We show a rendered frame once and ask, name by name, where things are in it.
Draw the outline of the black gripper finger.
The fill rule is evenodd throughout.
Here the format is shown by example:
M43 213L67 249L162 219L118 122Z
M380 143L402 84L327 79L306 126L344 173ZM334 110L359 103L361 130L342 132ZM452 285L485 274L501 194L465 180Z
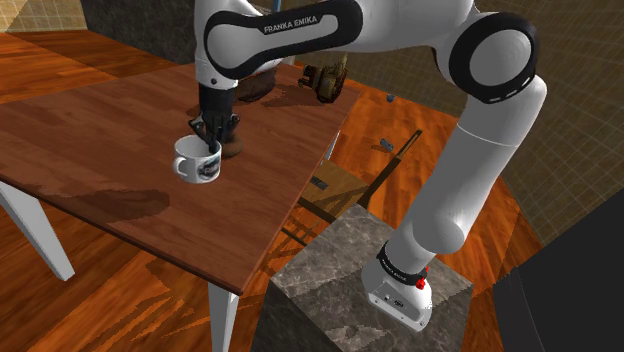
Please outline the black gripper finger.
M217 143L220 143L223 138L229 137L240 122L240 118L237 114L214 114L209 118L209 129L212 133L213 144L210 146L211 151L215 151Z
M204 143L209 146L213 144L212 133L206 130L206 124L202 114L199 114L198 117L189 120L188 125Z

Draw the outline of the white printed mug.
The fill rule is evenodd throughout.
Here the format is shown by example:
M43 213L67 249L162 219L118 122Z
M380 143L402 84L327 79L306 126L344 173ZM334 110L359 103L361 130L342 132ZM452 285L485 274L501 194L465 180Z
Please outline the white printed mug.
M222 146L212 146L196 135L187 135L174 144L173 171L185 182L210 183L220 174Z

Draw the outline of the small brown round object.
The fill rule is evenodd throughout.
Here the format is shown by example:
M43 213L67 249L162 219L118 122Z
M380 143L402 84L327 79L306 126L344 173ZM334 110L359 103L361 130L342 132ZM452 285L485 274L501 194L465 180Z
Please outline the small brown round object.
M243 149L244 143L236 132L233 132L229 137L223 138L221 141L222 158L230 159L238 155Z

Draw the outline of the dark brown bowl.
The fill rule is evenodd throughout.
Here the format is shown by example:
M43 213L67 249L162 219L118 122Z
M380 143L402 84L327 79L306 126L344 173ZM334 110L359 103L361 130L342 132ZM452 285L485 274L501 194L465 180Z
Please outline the dark brown bowl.
M276 71L276 68L272 68L240 80L235 92L236 99L250 103L266 96L275 87Z

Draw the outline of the wooden table with white legs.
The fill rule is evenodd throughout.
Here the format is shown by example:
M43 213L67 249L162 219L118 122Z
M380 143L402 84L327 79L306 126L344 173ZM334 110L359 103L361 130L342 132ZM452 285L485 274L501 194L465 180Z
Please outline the wooden table with white legs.
M0 182L205 280L212 351L228 352L238 298L358 99L323 105L298 77L282 65L271 93L236 107L243 151L206 184L172 167L192 65L2 104Z

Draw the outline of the brown and tan figure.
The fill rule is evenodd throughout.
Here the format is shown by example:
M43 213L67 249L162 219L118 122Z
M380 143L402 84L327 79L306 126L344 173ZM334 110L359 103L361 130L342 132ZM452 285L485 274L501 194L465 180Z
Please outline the brown and tan figure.
M298 79L299 87L309 87L321 103L333 103L340 95L347 76L347 54L331 65L322 68L306 65L303 77Z

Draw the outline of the wooden chair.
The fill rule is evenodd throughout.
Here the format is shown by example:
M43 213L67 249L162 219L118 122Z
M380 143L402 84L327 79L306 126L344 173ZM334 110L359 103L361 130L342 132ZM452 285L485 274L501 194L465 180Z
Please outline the wooden chair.
M335 221L355 203L367 209L372 195L400 164L421 134L422 130L417 129L371 184L324 159L297 204L327 223Z

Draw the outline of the grey marble robot stand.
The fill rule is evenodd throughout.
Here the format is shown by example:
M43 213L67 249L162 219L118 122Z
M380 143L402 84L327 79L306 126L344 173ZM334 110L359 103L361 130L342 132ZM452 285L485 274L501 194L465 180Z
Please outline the grey marble robot stand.
M392 231L359 205L344 212L270 279L250 352L461 352L473 285L441 261L422 331L369 303L361 269Z

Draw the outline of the black cabinet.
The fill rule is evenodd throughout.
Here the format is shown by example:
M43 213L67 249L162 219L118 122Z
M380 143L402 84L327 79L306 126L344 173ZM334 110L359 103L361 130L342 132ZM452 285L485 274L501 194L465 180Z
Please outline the black cabinet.
M624 352L624 188L493 285L504 352Z

